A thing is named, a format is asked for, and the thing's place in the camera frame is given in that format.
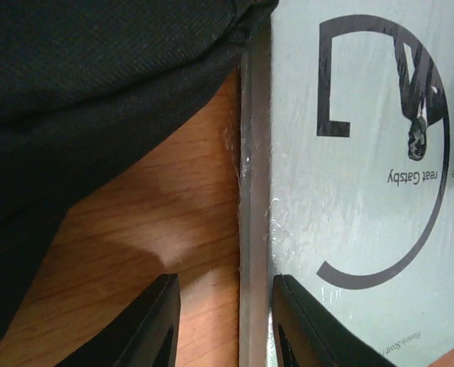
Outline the black student bag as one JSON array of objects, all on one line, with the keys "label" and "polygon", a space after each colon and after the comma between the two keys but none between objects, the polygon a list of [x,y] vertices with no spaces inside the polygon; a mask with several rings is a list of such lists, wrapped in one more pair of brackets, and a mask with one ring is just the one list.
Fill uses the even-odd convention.
[{"label": "black student bag", "polygon": [[67,211],[216,94],[274,1],[0,1],[0,341]]}]

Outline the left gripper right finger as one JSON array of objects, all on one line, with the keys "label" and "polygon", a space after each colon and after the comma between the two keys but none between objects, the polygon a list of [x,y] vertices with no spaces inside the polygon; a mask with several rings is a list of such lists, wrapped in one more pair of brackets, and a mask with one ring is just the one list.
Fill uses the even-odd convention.
[{"label": "left gripper right finger", "polygon": [[392,366],[291,275],[274,276],[272,330],[279,366]]}]

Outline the grey Great Gatsby book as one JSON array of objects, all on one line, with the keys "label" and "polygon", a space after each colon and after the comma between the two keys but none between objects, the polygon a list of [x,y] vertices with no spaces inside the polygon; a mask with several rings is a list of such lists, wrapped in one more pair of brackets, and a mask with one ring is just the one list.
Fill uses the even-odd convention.
[{"label": "grey Great Gatsby book", "polygon": [[392,366],[454,350],[454,1],[281,1],[242,62],[239,365],[291,275]]}]

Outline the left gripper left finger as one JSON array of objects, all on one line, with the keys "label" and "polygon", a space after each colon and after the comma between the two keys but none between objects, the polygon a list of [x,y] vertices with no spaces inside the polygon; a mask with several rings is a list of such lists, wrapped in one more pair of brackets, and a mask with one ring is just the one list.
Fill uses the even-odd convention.
[{"label": "left gripper left finger", "polygon": [[179,322],[178,275],[162,274],[58,366],[174,366]]}]

